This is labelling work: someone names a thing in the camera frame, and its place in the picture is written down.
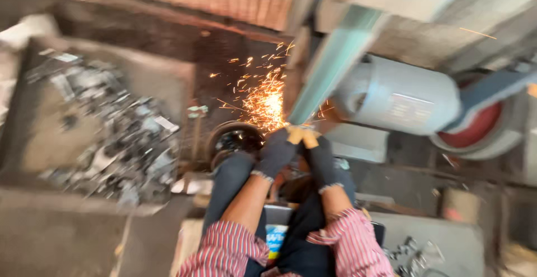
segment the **floor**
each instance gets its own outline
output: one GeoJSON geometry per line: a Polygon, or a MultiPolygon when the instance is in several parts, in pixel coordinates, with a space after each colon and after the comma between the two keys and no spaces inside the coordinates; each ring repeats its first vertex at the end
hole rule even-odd
{"type": "MultiPolygon", "coordinates": [[[[237,119],[238,112],[218,109],[233,99],[227,83],[249,72],[227,63],[230,58],[260,57],[275,45],[255,42],[224,32],[170,24],[151,16],[131,14],[103,6],[69,0],[0,0],[0,29],[15,24],[29,13],[53,13],[65,35],[86,38],[196,64],[194,95],[199,105],[209,106],[202,137],[221,122],[237,119]],[[220,77],[207,81],[209,74],[220,77]]],[[[186,144],[192,143],[187,137],[186,144]]],[[[403,133],[390,137],[392,163],[427,166],[426,138],[403,133]]],[[[434,215],[438,207],[434,189],[451,184],[420,173],[391,170],[359,161],[351,171],[362,193],[391,196],[398,205],[434,215]]],[[[152,217],[78,214],[35,210],[0,212],[0,275],[26,276],[161,276],[169,273],[181,220],[191,200],[183,196],[152,217]]]]}

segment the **gray glove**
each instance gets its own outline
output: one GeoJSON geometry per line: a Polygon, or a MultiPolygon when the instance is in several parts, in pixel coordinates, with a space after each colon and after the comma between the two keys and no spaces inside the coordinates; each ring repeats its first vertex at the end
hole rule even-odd
{"type": "Polygon", "coordinates": [[[261,149],[260,161],[253,168],[252,174],[274,181],[278,172],[296,155],[298,145],[288,142],[288,137],[289,133],[285,128],[276,130],[269,136],[261,149]]]}
{"type": "Polygon", "coordinates": [[[334,168],[332,146],[323,136],[317,138],[319,145],[305,149],[304,158],[308,163],[312,178],[317,183],[319,194],[332,186],[341,186],[334,168]]]}

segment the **gray motor casing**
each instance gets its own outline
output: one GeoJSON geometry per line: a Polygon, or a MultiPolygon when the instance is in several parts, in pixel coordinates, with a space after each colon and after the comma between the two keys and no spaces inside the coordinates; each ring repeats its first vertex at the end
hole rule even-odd
{"type": "Polygon", "coordinates": [[[459,88],[449,76],[366,55],[332,95],[342,119],[432,135],[460,113],[459,88]]]}

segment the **red striped sleeve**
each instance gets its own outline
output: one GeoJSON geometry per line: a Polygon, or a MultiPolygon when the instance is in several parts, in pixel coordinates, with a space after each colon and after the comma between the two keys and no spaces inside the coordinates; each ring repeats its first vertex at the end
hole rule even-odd
{"type": "Polygon", "coordinates": [[[265,266],[268,250],[244,226],[218,221],[207,229],[198,252],[185,260],[177,276],[244,276],[248,258],[265,266]]]}
{"type": "Polygon", "coordinates": [[[307,241],[333,247],[338,277],[393,276],[393,268],[375,240],[373,225],[362,211],[341,212],[325,229],[310,232],[307,241]]]}

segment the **work glove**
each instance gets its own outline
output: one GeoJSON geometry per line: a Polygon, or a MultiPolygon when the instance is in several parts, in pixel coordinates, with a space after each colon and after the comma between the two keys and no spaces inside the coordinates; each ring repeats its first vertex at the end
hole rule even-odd
{"type": "Polygon", "coordinates": [[[278,172],[295,157],[302,134],[303,130],[295,126],[272,132],[261,149],[259,162],[251,173],[270,182],[274,181],[278,172]]]}
{"type": "Polygon", "coordinates": [[[304,158],[308,163],[311,176],[317,183],[319,194],[332,186],[341,186],[334,168],[332,146],[323,136],[306,130],[303,134],[305,145],[304,158]]]}

